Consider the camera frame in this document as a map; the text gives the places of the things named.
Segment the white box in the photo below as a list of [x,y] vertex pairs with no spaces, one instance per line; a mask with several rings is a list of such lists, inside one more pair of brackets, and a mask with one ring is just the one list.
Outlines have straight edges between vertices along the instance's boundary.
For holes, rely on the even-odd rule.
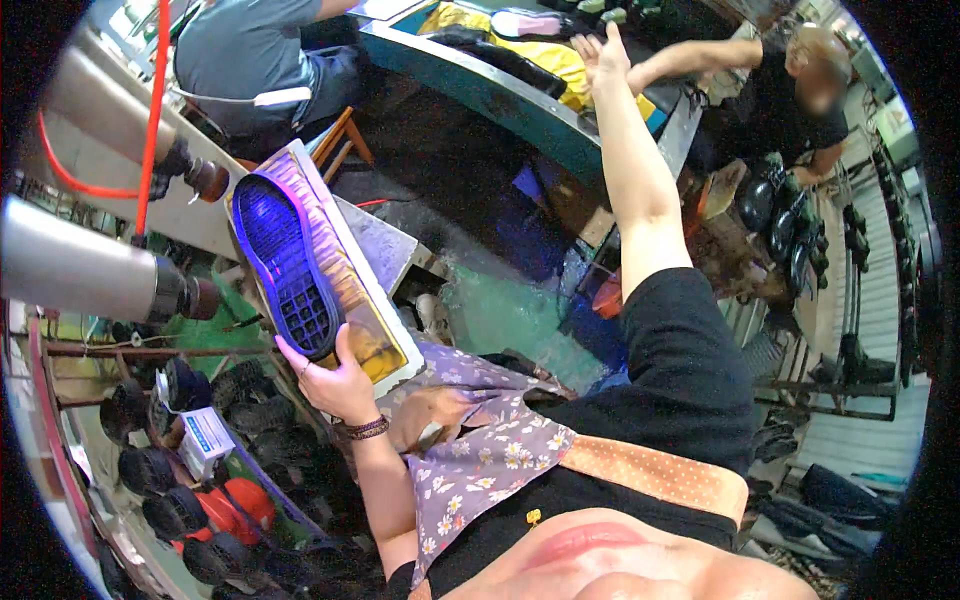
[[209,479],[217,460],[229,456],[236,444],[212,407],[181,413],[180,418],[186,435],[178,454],[197,481]]

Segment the man in gray shirt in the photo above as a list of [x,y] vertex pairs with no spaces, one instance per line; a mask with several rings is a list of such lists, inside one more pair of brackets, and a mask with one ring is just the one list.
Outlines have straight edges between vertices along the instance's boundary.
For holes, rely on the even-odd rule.
[[358,48],[336,46],[304,53],[300,27],[343,14],[358,2],[207,0],[180,34],[174,56],[180,87],[192,94],[237,100],[309,87],[310,100],[270,107],[194,101],[229,138],[264,137],[282,145],[294,131],[356,101]]

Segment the black shirt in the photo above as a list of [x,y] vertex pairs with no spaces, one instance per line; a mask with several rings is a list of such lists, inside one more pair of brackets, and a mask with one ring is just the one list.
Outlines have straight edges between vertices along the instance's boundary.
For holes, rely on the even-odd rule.
[[[577,433],[644,445],[745,474],[753,393],[743,356],[695,269],[667,269],[644,280],[623,308],[630,385],[615,386],[540,413]],[[492,507],[427,571],[439,598],[480,572],[544,519],[604,507],[672,534],[732,549],[736,524],[614,483],[555,467]],[[410,593],[413,563],[391,577],[390,597]]]
[[701,127],[717,148],[721,168],[734,158],[749,161],[779,152],[787,167],[810,150],[823,150],[842,142],[850,132],[838,102],[822,116],[811,116],[797,101],[795,79],[786,72],[786,51],[763,41],[763,60],[750,73],[740,95],[725,99],[715,114],[704,115]]

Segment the white cable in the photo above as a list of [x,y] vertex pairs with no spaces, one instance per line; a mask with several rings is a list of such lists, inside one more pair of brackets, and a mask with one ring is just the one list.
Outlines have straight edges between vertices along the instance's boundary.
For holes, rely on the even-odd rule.
[[171,86],[170,91],[179,96],[185,96],[187,98],[193,98],[194,100],[208,100],[211,102],[222,102],[224,104],[252,104],[255,107],[271,107],[278,104],[286,104],[288,102],[301,102],[304,100],[310,100],[312,97],[312,92],[309,87],[305,85],[301,87],[290,87],[287,89],[275,89],[273,91],[265,91],[262,94],[257,94],[253,98],[240,100],[237,98],[218,98],[216,96],[202,96],[200,94],[191,94],[190,92],[180,89],[179,87]]

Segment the orange polka dot strap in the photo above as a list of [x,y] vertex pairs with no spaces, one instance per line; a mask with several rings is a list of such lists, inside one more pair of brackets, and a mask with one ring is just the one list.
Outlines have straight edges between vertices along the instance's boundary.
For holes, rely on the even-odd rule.
[[664,502],[743,519],[747,482],[733,471],[639,445],[578,435],[561,467]]

